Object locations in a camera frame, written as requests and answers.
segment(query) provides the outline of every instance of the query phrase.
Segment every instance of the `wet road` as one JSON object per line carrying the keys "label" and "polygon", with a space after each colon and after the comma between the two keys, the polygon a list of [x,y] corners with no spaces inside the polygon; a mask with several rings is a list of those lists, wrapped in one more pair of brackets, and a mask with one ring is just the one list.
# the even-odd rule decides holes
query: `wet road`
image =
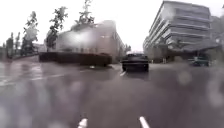
{"label": "wet road", "polygon": [[122,73],[119,65],[90,69],[38,63],[0,63],[1,128],[223,128],[224,69],[151,65]]}

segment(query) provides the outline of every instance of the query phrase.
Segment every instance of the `bush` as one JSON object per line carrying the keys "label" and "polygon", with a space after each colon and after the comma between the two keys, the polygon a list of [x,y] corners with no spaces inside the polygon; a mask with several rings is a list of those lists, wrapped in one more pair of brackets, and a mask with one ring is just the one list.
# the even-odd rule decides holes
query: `bush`
{"label": "bush", "polygon": [[39,61],[40,62],[49,62],[57,60],[57,53],[56,52],[43,52],[39,54]]}
{"label": "bush", "polygon": [[58,63],[77,63],[80,65],[107,66],[111,64],[112,58],[107,54],[81,54],[72,52],[48,52],[39,55],[41,62],[56,61]]}

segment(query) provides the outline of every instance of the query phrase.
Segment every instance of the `dark car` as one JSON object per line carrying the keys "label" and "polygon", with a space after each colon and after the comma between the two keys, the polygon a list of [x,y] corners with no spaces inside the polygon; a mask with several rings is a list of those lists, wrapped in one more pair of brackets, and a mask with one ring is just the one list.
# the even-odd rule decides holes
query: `dark car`
{"label": "dark car", "polygon": [[194,59],[190,60],[190,65],[192,66],[206,66],[210,65],[210,61],[207,57],[194,57]]}
{"label": "dark car", "polygon": [[128,53],[123,59],[122,59],[122,69],[123,71],[127,70],[142,70],[142,71],[148,71],[149,69],[149,60],[146,55],[143,53]]}

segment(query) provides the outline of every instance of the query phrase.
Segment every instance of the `overcast sky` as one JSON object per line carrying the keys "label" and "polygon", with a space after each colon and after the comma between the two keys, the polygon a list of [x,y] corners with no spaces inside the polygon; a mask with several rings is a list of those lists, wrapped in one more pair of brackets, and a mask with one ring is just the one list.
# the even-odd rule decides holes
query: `overcast sky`
{"label": "overcast sky", "polygon": [[[213,15],[221,15],[222,0],[177,0],[205,5]],[[38,43],[43,43],[49,30],[49,20],[53,18],[55,8],[66,6],[69,14],[64,23],[64,30],[70,29],[74,20],[79,18],[84,0],[4,0],[0,4],[0,45],[10,33],[23,32],[27,17],[36,11],[39,22]],[[93,0],[90,11],[95,22],[114,20],[117,31],[124,43],[130,44],[133,50],[142,50],[142,43],[162,0]]]}

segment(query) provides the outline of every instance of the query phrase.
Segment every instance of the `white lane marking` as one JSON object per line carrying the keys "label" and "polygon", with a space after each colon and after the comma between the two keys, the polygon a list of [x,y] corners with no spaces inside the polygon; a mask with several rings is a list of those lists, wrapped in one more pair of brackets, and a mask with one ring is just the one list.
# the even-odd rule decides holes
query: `white lane marking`
{"label": "white lane marking", "polygon": [[124,75],[125,75],[125,73],[126,73],[126,72],[122,72],[122,73],[120,74],[120,76],[124,76]]}
{"label": "white lane marking", "polygon": [[81,70],[81,71],[79,71],[79,72],[87,72],[87,71],[89,71],[89,70]]}
{"label": "white lane marking", "polygon": [[88,126],[88,119],[86,118],[83,118],[80,122],[79,122],[79,126],[78,128],[87,128]]}
{"label": "white lane marking", "polygon": [[35,80],[48,79],[48,78],[54,78],[54,77],[61,77],[61,76],[65,76],[65,75],[66,74],[57,74],[57,75],[52,75],[52,76],[36,77],[36,78],[29,79],[29,80],[35,81]]}
{"label": "white lane marking", "polygon": [[147,121],[145,120],[145,118],[143,116],[141,116],[139,118],[139,121],[142,125],[142,128],[150,128],[149,124],[147,123]]}

